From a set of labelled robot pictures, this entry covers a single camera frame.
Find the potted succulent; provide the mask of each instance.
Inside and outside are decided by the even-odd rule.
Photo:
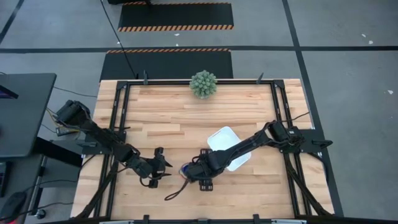
[[[200,99],[207,99],[217,91],[216,76],[206,70],[192,76],[189,87],[193,94]]]

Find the gray floor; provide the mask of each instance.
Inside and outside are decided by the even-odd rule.
[[[126,47],[292,46],[282,0],[229,2],[233,30],[119,36]],[[0,30],[16,4],[0,1]],[[116,25],[121,6],[105,5]],[[289,0],[289,5],[301,46],[398,45],[396,0]],[[0,44],[0,50],[81,47],[118,47],[99,0],[25,0]],[[334,141],[329,152],[345,215],[398,220],[398,52],[304,52],[303,57],[325,136]],[[0,71],[53,72],[56,86],[95,95],[103,61],[104,53],[0,54]],[[261,72],[264,78],[301,78],[295,52],[232,51],[232,61],[235,78]],[[95,107],[94,98],[54,90],[49,108],[56,110],[68,99]],[[43,123],[54,128],[47,115]],[[39,135],[57,138],[44,128]],[[73,196],[73,189],[49,189],[42,204]],[[48,208],[41,222],[64,220],[70,208]]]

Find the white plastic bowl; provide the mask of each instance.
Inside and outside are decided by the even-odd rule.
[[[241,142],[241,140],[237,137],[234,131],[232,131],[232,129],[228,126],[221,128],[207,139],[207,144],[214,151],[227,150],[239,142]],[[227,167],[227,169],[229,171],[235,171],[238,167],[243,165],[250,158],[251,158],[251,152],[246,153],[245,155],[234,159],[231,162],[231,164]]]

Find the wooden table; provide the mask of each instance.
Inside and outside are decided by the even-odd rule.
[[[292,117],[306,113],[300,80],[284,81]],[[101,82],[93,119],[102,128],[109,127],[116,83],[117,80]],[[121,109],[118,111],[116,124]],[[172,176],[164,177],[157,189],[141,186],[133,170],[121,172],[116,182],[112,219],[141,220],[143,215],[150,215],[150,219],[232,219],[252,218],[255,213],[261,218],[293,218],[283,155],[271,147],[252,151],[251,159],[238,170],[225,171],[213,179],[212,192],[199,191],[195,182],[175,199],[164,201],[165,196],[183,184],[178,174],[180,166],[197,156],[201,148],[208,147],[206,141],[210,135],[229,126],[240,139],[246,139],[266,121],[274,119],[268,85],[218,85],[216,95],[207,100],[195,98],[188,86],[133,86],[126,116],[126,127],[131,128],[126,130],[126,142],[138,148],[144,157],[153,157],[156,147],[164,147],[165,158],[174,167],[167,169]],[[311,128],[310,116],[297,119],[294,125]],[[307,154],[301,154],[301,160],[307,187],[326,210],[333,212],[321,162]],[[81,171],[71,216],[81,212],[98,188],[102,161],[103,156],[96,156]],[[296,191],[303,213],[298,187]],[[102,215],[107,198],[105,192]]]

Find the black floor mat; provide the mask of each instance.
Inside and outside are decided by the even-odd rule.
[[[119,31],[225,30],[234,27],[232,7],[222,2],[125,3]]]
[[[139,79],[143,71],[148,79],[186,79],[207,70],[217,78],[233,78],[231,53],[228,49],[136,49],[126,55]],[[104,61],[101,80],[132,80],[122,50],[110,50]]]

